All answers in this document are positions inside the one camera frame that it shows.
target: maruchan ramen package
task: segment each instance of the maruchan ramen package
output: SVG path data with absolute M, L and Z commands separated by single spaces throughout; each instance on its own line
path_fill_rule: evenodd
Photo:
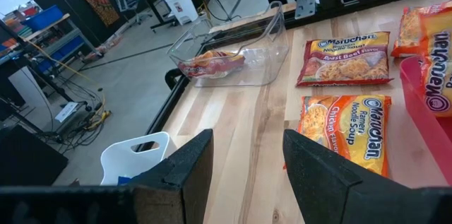
M 387 83 L 388 32 L 306 43 L 297 86 Z
M 232 52 L 207 51 L 190 61 L 179 62 L 179 69 L 195 78 L 223 78 L 244 65 L 245 57 Z
M 302 97 L 297 131 L 375 173 L 388 176 L 385 95 Z
M 421 15 L 421 94 L 437 117 L 452 117 L 452 8 Z
M 443 2 L 427 7 L 407 7 L 403 10 L 400 19 L 400 29 L 397 40 L 394 42 L 394 49 L 391 52 L 393 57 L 409 57 L 418 54 L 420 47 L 420 14 L 431 15 L 452 7 L 452 1 Z

